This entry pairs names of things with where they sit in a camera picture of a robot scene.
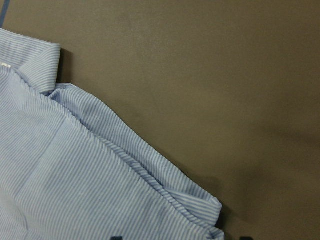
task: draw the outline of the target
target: light blue fabric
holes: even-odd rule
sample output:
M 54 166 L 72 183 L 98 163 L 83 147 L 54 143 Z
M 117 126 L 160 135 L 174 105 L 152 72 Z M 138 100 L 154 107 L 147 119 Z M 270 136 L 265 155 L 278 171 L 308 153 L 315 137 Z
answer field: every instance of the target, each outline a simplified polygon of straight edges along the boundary
M 0 29 L 0 239 L 224 239 L 220 202 L 99 99 L 56 84 L 59 55 Z

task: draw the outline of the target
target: cloth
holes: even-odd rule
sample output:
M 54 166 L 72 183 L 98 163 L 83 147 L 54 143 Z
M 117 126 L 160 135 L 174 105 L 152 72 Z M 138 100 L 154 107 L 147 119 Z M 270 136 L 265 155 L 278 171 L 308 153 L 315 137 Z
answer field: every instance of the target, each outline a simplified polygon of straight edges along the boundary
M 82 89 L 60 45 L 0 29 L 3 240 L 207 240 L 221 203 Z

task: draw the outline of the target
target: shirt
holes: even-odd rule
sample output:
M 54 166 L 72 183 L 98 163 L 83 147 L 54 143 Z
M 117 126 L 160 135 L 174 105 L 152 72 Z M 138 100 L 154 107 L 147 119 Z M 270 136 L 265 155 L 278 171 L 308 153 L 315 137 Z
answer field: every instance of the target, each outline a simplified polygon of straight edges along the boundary
M 102 101 L 56 84 L 59 56 L 0 29 L 1 239 L 224 239 L 218 199 Z

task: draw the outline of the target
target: wrinkled fabric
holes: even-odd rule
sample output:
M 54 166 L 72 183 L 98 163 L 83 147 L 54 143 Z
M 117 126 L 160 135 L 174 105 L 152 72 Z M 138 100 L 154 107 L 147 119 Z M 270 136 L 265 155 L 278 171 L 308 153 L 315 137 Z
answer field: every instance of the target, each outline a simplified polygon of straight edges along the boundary
M 56 84 L 59 56 L 0 29 L 1 239 L 224 239 L 218 199 L 99 99 Z

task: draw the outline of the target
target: blue and white striped shirt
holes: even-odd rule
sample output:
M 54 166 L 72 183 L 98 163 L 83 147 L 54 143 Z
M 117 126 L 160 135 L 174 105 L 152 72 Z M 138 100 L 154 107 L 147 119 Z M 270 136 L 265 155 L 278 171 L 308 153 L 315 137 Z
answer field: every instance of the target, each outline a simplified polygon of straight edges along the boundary
M 99 99 L 56 84 L 59 56 L 0 29 L 1 239 L 224 239 L 220 202 Z

